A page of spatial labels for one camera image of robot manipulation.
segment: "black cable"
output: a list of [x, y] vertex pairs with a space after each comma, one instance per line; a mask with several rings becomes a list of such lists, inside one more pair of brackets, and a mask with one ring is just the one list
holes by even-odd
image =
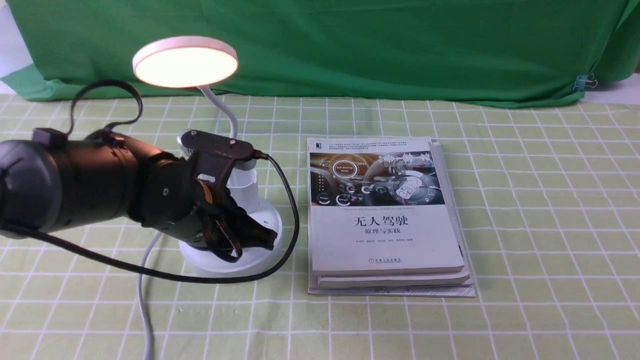
[[131, 264], [131, 263], [126, 263], [124, 261], [120, 261], [117, 259], [113, 259], [108, 256], [98, 254], [97, 252], [91, 251], [84, 247], [78, 246], [67, 240], [58, 238], [56, 236], [42, 233], [37, 230], [31, 230], [19, 225], [12, 225], [12, 224], [5, 223], [3, 224], [2, 228], [4, 230], [7, 230], [9, 232], [12, 232], [18, 235], [27, 236], [29, 238], [50, 243], [51, 245], [73, 252], [74, 254], [80, 255], [84, 258], [98, 261], [99, 263], [103, 263], [105, 265], [113, 266], [121, 270], [134, 272], [136, 274], [157, 277], [159, 279], [179, 281], [179, 282], [191, 282], [195, 284], [235, 284], [239, 282], [250, 282], [250, 281], [260, 280], [275, 273], [280, 268], [282, 268], [282, 266], [289, 259], [289, 256], [291, 256], [291, 254], [293, 253], [293, 249], [296, 245], [296, 242], [298, 241], [298, 233], [300, 231], [300, 215], [298, 214], [296, 199], [294, 198], [293, 193], [291, 192], [291, 187], [289, 186], [289, 182], [287, 181], [287, 178], [285, 177], [285, 174], [282, 171], [282, 168], [280, 168], [280, 166], [275, 161], [275, 159], [268, 154], [259, 152], [258, 157], [261, 159], [269, 160], [269, 162], [271, 162], [271, 164], [276, 168], [276, 171], [278, 172], [278, 175], [280, 176], [280, 179], [282, 180], [284, 188], [287, 192], [289, 202], [291, 203], [291, 209], [293, 210], [293, 220], [294, 220], [294, 229], [293, 229], [293, 235], [291, 237], [291, 243], [289, 244], [289, 247], [287, 248], [287, 251], [285, 252], [284, 256], [282, 257], [282, 259], [280, 259], [280, 261], [276, 265], [271, 267], [269, 270], [266, 270], [265, 272], [262, 272], [259, 274], [240, 276], [240, 277], [227, 277], [227, 278], [209, 278], [209, 277], [195, 277], [195, 276], [171, 274], [168, 272], [162, 272], [159, 270], [154, 270], [154, 269], [146, 268], [146, 267]]
[[133, 118], [133, 120], [122, 121], [122, 122], [112, 122], [106, 125], [102, 130], [103, 135], [109, 136], [111, 135], [111, 131], [113, 130], [114, 127], [118, 125], [131, 125], [136, 121], [138, 121], [138, 119], [140, 119], [140, 117], [142, 116], [142, 96], [140, 95], [140, 93], [136, 88], [134, 88], [131, 84], [127, 83], [126, 81], [122, 81], [122, 80], [100, 80], [82, 88], [82, 90], [80, 90], [76, 94], [76, 96], [74, 96], [74, 98], [71, 100], [71, 111], [69, 115], [71, 120], [71, 125], [69, 128], [69, 131], [67, 131], [67, 135], [71, 135], [71, 133], [73, 133], [74, 126], [76, 125], [76, 120], [74, 119], [74, 109], [76, 108], [76, 104], [78, 103], [78, 101], [80, 101], [89, 91], [95, 90], [97, 88], [104, 88], [107, 86], [115, 86], [131, 94], [136, 100], [136, 103], [138, 103], [138, 114], [136, 115], [135, 118]]

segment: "lamp base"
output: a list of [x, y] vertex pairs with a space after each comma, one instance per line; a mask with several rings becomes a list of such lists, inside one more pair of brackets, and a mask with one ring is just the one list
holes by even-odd
[[258, 208], [249, 214], [258, 223], [278, 233], [273, 250], [262, 248], [243, 249], [236, 263], [227, 263], [214, 254], [196, 250], [180, 241], [180, 251], [187, 266], [200, 277], [237, 277], [256, 275], [268, 270], [284, 254], [282, 243], [282, 218], [276, 207], [266, 199], [259, 199]]

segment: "lamp head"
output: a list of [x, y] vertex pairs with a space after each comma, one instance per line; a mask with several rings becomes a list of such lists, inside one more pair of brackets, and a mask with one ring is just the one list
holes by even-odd
[[160, 39], [133, 57], [136, 77], [163, 88], [211, 85], [227, 79], [237, 68], [237, 54], [231, 45], [200, 36]]

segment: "book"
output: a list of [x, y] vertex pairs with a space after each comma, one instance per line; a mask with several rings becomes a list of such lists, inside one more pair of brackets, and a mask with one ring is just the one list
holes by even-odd
[[430, 138], [310, 138], [307, 146], [314, 276], [462, 271]]
[[[439, 183], [441, 189], [443, 189], [442, 195], [445, 201], [445, 205], [449, 212], [452, 227], [454, 229], [454, 233], [456, 236], [456, 240], [459, 246], [459, 249], [462, 254], [466, 253], [466, 245], [464, 239], [464, 233], [462, 231], [462, 227], [460, 225], [460, 220], [457, 216], [455, 201], [453, 197], [453, 192], [451, 189], [451, 182], [449, 181], [449, 176], [446, 171], [446, 165], [444, 161], [444, 154], [442, 153], [441, 145], [437, 142], [430, 144], [431, 155], [433, 162], [435, 163], [435, 167], [438, 169], [440, 177]], [[465, 266], [463, 270], [459, 274], [464, 274], [466, 280], [462, 283], [458, 284], [443, 284], [436, 285], [436, 281], [431, 283], [424, 283], [421, 281], [416, 281], [414, 284], [411, 284], [407, 279], [411, 279], [414, 277], [419, 277], [419, 275], [390, 275], [386, 276], [389, 280], [394, 281], [384, 281], [379, 283], [374, 283], [375, 286], [363, 286], [371, 284], [371, 278], [369, 276], [361, 276], [361, 277], [345, 277], [340, 280], [340, 284], [332, 284], [326, 283], [321, 284], [319, 279], [323, 278], [322, 276], [316, 276], [313, 274], [313, 256], [312, 256], [312, 228], [311, 223], [309, 225], [309, 253], [308, 253], [308, 293], [310, 295], [339, 295], [339, 296], [401, 296], [401, 297], [463, 297], [463, 298], [473, 298], [476, 296], [474, 281], [472, 274], [469, 271], [469, 267], [467, 264], [467, 260], [465, 257]], [[431, 279], [437, 279], [438, 275], [442, 275], [442, 277], [447, 277], [452, 275], [455, 278], [455, 275], [452, 273], [443, 273], [443, 274], [431, 274], [425, 275], [425, 277], [429, 277]]]

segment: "table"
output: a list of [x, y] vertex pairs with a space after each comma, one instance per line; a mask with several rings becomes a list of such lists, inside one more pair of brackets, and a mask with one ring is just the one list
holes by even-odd
[[[281, 271], [259, 282], [145, 281], [161, 359], [636, 359], [640, 353], [640, 108], [504, 110], [442, 101], [228, 95], [241, 138], [284, 167], [302, 227]], [[0, 136], [68, 128], [67, 102], [0, 95]], [[133, 118], [130, 99], [83, 101], [74, 138]], [[147, 98], [118, 128], [180, 154], [185, 128], [226, 135], [203, 97]], [[307, 295], [310, 136], [433, 136], [442, 143], [477, 284], [475, 299]], [[273, 168], [260, 192], [291, 232]], [[138, 263], [154, 232], [124, 219], [58, 235]], [[148, 266], [188, 272], [163, 238]], [[35, 240], [0, 240], [0, 348], [18, 359], [141, 359], [126, 274]]]

